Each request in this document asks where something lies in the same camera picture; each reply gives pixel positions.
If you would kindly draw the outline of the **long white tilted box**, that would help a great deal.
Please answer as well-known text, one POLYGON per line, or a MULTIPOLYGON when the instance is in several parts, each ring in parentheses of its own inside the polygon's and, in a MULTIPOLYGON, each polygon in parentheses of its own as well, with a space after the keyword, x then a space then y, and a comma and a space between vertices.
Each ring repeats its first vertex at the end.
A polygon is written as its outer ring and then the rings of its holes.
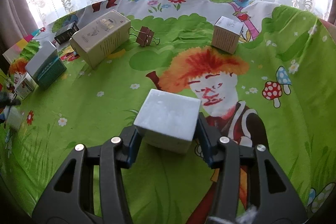
POLYGON ((97 67, 108 55, 129 39, 131 21, 112 10, 76 31, 70 45, 91 67, 97 67))

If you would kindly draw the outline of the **white cube box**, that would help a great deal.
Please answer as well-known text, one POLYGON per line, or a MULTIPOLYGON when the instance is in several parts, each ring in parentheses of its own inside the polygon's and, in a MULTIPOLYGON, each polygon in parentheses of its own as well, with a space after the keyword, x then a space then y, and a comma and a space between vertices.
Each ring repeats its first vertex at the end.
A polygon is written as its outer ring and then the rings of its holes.
POLYGON ((147 144, 185 154, 194 137, 200 106, 198 98, 151 89, 133 124, 147 144))

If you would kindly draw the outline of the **white barcode medicine box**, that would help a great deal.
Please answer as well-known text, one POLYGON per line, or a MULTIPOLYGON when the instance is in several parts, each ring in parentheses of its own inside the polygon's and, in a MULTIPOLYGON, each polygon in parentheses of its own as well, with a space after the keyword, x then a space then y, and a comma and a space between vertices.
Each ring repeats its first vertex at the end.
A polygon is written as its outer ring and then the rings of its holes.
POLYGON ((9 129, 17 132, 19 131, 23 116, 19 109, 15 106, 6 106, 4 109, 6 125, 9 129))

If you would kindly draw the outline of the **beige cube box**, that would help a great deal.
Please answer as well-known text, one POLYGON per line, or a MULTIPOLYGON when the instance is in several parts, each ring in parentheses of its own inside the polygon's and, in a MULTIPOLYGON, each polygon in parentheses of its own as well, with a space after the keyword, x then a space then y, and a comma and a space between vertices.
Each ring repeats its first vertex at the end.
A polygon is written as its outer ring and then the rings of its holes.
POLYGON ((233 55, 242 34, 243 26, 242 22, 221 16, 214 24, 211 45, 233 55))

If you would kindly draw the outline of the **pink drape curtain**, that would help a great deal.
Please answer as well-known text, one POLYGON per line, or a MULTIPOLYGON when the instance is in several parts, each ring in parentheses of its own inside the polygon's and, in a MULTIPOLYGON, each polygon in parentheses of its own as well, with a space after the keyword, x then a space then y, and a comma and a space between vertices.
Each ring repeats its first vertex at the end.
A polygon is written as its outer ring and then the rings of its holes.
POLYGON ((26 0, 1 0, 1 51, 37 29, 26 0))

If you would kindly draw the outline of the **maroon binder clip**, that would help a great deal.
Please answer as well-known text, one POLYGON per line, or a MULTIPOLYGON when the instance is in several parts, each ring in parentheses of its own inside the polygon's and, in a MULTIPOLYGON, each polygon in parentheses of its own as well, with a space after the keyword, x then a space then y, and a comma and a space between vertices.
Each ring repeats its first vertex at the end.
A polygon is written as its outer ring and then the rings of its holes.
POLYGON ((140 30, 136 30, 134 27, 130 27, 128 30, 130 36, 135 36, 135 42, 138 43, 141 47, 150 46, 151 43, 154 43, 158 46, 161 42, 160 38, 154 36, 154 31, 149 27, 142 26, 140 30))

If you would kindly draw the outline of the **black rectangular box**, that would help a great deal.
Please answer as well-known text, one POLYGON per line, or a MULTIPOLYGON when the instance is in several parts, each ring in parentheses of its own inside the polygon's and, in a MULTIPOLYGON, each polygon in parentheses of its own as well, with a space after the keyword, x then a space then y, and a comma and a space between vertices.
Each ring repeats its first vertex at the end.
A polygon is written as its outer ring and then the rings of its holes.
POLYGON ((72 35, 79 30, 76 22, 72 22, 62 28, 60 28, 54 37, 54 40, 58 44, 63 44, 65 42, 68 42, 72 35))

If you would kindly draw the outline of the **green cartoon printed cloth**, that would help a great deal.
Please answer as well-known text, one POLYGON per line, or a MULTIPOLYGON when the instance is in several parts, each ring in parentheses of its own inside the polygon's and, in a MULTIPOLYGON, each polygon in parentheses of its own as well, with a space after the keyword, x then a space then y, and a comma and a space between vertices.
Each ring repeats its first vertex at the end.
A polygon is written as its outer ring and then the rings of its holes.
POLYGON ((104 143, 131 125, 151 89, 199 98, 212 126, 242 144, 263 144, 295 187, 307 214, 323 212, 335 189, 335 27, 308 11, 249 0, 107 0, 37 30, 1 73, 13 94, 43 42, 72 23, 83 28, 116 10, 161 42, 131 36, 96 68, 67 47, 66 71, 21 104, 20 130, 1 128, 1 178, 31 214, 61 162, 78 143, 104 143), (242 22, 235 53, 211 45, 221 17, 242 22))

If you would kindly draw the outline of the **small white cartoon box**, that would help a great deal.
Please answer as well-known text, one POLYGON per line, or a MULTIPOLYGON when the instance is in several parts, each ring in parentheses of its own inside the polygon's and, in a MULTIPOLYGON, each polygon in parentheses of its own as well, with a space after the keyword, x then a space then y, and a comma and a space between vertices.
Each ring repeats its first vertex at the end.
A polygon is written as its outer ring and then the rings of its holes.
POLYGON ((37 84, 33 78, 28 73, 25 73, 17 83, 15 92, 21 100, 24 100, 30 93, 33 92, 36 85, 37 84))

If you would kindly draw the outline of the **teal green box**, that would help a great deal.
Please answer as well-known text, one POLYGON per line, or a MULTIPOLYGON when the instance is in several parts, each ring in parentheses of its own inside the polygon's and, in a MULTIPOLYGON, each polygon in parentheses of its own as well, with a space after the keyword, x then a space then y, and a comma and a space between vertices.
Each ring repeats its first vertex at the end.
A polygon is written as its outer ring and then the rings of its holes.
POLYGON ((25 69, 37 85, 45 90, 66 71, 66 66, 58 56, 54 44, 44 42, 25 69))

